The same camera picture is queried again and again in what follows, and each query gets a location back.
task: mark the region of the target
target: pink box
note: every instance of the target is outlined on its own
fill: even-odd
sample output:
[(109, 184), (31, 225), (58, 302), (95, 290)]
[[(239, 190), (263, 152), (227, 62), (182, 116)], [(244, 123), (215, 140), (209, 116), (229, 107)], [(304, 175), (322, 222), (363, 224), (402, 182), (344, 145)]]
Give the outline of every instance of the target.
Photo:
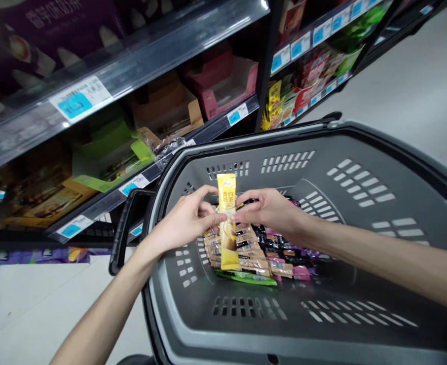
[(255, 94), (258, 63), (232, 54), (223, 42), (205, 51), (203, 66), (184, 73), (189, 88), (211, 119)]

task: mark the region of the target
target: gray shopping basket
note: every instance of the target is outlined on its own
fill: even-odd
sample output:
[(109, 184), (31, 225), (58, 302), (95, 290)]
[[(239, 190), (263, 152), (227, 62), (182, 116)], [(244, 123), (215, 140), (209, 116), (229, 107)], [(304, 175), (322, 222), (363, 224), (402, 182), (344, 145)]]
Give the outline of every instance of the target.
[[(276, 188), (307, 213), (337, 224), (447, 249), (447, 170), (350, 121), (322, 120), (181, 150), (155, 192), (131, 194), (151, 196), (144, 230), (181, 195), (203, 184), (216, 186), (221, 172), (236, 173), (240, 193)], [(215, 203), (217, 197), (208, 200)], [(116, 261), (120, 242), (126, 240), (116, 240)], [(111, 264), (121, 265), (114, 258)], [(264, 287), (217, 277), (201, 238), (167, 252), (143, 290), (156, 359), (176, 364), (447, 362), (446, 308), (347, 264), (331, 267), (327, 277), (314, 282)]]

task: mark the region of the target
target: price tag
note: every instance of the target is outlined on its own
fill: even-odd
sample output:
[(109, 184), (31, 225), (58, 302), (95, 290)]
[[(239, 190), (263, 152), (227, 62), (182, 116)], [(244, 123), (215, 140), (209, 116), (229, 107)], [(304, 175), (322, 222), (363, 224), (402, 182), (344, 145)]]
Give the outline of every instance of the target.
[(321, 93), (316, 94), (315, 96), (313, 96), (313, 97), (311, 98), (310, 106), (315, 105), (315, 104), (316, 104), (317, 102), (319, 102), (320, 100), (321, 100)]
[(310, 49), (310, 32), (291, 43), (291, 61), (294, 61)]
[(345, 81), (346, 79), (349, 78), (349, 73), (347, 72), (346, 74), (343, 74), (342, 76), (339, 77), (339, 85)]
[(298, 110), (298, 112), (296, 113), (296, 117), (299, 117), (301, 114), (303, 114), (304, 112), (306, 112), (308, 110), (308, 106), (305, 105), (303, 106), (300, 110)]
[(420, 10), (420, 13), (423, 15), (426, 15), (432, 10), (433, 10), (433, 7), (431, 5), (427, 5), (423, 9)]
[(333, 81), (330, 85), (328, 85), (325, 89), (325, 95), (331, 93), (337, 87), (337, 81)]
[(143, 225), (143, 224), (144, 224), (144, 223), (142, 223), (140, 226), (134, 228), (134, 229), (130, 232), (130, 234), (133, 235), (133, 236), (135, 236), (135, 237), (139, 236), (139, 235), (142, 233), (142, 225)]
[(369, 10), (370, 8), (372, 8), (373, 6), (375, 6), (378, 3), (379, 0), (369, 0), (369, 4), (367, 6), (367, 10)]
[(330, 18), (315, 28), (313, 31), (313, 47), (318, 46), (331, 35), (331, 24), (332, 19)]
[(337, 15), (333, 17), (333, 22), (331, 26), (331, 33), (334, 34), (346, 26), (350, 22), (350, 9), (352, 6), (343, 9)]
[(247, 111), (247, 105), (246, 103), (243, 103), (239, 105), (236, 109), (228, 113), (227, 118), (229, 119), (230, 125), (233, 126), (242, 118), (246, 117), (248, 114), (249, 112)]
[(144, 188), (149, 185), (149, 180), (144, 175), (139, 174), (129, 182), (125, 183), (119, 188), (119, 191), (125, 196), (129, 196), (129, 193), (137, 188)]
[(357, 19), (365, 11), (365, 6), (362, 6), (363, 1), (367, 0), (358, 0), (352, 4), (351, 21)]
[(64, 225), (61, 227), (56, 233), (66, 237), (66, 238), (72, 238), (76, 236), (78, 233), (86, 229), (88, 226), (90, 226), (93, 223), (93, 220), (88, 219), (84, 215), (79, 215), (74, 220), (72, 220), (67, 225)]
[(68, 118), (69, 122), (74, 123), (80, 120), (80, 116), (85, 112), (104, 106), (108, 99), (112, 101), (112, 96), (98, 77), (89, 76), (53, 95), (49, 101)]
[(271, 73), (285, 66), (291, 60), (290, 46), (287, 45), (281, 51), (274, 54), (273, 63), (271, 65)]

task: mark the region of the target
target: tiled floor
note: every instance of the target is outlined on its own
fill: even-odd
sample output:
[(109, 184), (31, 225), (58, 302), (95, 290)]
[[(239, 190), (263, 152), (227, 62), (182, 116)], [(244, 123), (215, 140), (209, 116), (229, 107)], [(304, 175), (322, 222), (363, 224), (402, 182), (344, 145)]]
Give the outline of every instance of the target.
[[(447, 9), (306, 116), (340, 110), (447, 165)], [(45, 365), (111, 280), (108, 257), (90, 265), (0, 267), (0, 364)], [(108, 364), (150, 354), (137, 300)]]

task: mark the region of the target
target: yellow product package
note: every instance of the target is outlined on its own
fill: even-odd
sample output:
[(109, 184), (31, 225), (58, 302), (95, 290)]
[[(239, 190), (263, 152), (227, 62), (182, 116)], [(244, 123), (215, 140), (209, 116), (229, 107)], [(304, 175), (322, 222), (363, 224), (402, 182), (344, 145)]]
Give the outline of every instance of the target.
[(235, 213), (235, 174), (218, 174), (218, 207), (227, 220), (220, 223), (222, 251), (222, 270), (240, 268), (237, 243), (235, 241), (235, 222), (230, 219)]

